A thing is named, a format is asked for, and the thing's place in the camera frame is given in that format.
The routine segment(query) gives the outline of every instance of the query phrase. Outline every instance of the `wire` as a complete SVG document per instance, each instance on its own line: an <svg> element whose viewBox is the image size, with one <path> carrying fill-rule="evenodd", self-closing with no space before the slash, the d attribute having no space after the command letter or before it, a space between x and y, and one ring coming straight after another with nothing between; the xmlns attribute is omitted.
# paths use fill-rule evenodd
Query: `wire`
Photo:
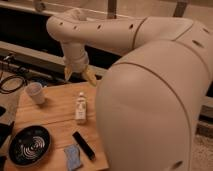
<svg viewBox="0 0 213 171"><path fill-rule="evenodd" d="M9 61L7 61L7 67L8 67L8 70L11 70ZM22 69L23 69L23 67L19 67L16 71L13 70L13 72L17 72L17 73L23 74L23 73L26 73L28 71L28 70L24 71ZM27 85L27 80L23 76L16 74L16 75L11 75L9 77L6 77L6 78L2 79L3 78L3 73L4 73L4 62L1 63L1 74L0 74L0 93L1 94L13 93L13 92L19 90L21 87ZM11 80L14 80L14 79L19 79L20 80L20 84L17 87L15 87L15 88L5 89L4 88L5 84L8 81L11 81Z"/></svg>

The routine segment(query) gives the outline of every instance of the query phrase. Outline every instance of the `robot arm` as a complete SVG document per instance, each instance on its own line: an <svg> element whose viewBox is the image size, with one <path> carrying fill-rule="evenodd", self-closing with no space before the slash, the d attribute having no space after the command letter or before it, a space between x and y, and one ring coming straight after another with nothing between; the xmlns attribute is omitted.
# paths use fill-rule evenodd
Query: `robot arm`
<svg viewBox="0 0 213 171"><path fill-rule="evenodd" d="M51 17L47 30L61 42L72 67L79 65L77 72L88 64L84 44L124 55L96 95L110 169L189 171L199 112L213 76L213 33L189 19L82 21L73 17L81 11L74 11Z"/></svg>

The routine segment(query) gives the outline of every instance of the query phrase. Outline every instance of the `bottle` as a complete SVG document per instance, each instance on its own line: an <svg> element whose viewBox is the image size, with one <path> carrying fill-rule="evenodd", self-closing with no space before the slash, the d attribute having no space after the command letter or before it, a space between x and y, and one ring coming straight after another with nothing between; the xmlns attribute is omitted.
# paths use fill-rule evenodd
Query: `bottle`
<svg viewBox="0 0 213 171"><path fill-rule="evenodd" d="M86 123L86 98L84 92L80 92L76 100L75 120L77 124Z"/></svg>

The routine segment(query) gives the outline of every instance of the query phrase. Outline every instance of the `black plate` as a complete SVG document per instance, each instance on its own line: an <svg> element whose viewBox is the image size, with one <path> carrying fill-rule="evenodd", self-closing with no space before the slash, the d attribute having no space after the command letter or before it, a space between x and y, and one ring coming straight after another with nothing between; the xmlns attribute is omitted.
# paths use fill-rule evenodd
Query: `black plate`
<svg viewBox="0 0 213 171"><path fill-rule="evenodd" d="M9 147L11 161L19 166L37 162L47 152L50 135L42 126L30 126L21 130Z"/></svg>

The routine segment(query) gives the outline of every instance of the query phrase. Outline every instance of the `black device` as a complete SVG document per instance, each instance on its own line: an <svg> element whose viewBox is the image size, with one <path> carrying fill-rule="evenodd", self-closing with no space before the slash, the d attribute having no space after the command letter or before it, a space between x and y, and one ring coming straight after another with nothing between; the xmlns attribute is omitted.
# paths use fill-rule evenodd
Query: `black device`
<svg viewBox="0 0 213 171"><path fill-rule="evenodd" d="M95 153L89 147L89 145L86 143L86 141L83 139L83 137L80 135L80 133L78 131L76 131L72 136L75 138L76 142L82 148L82 150L87 155L87 157L90 160L94 160L95 159Z"/></svg>

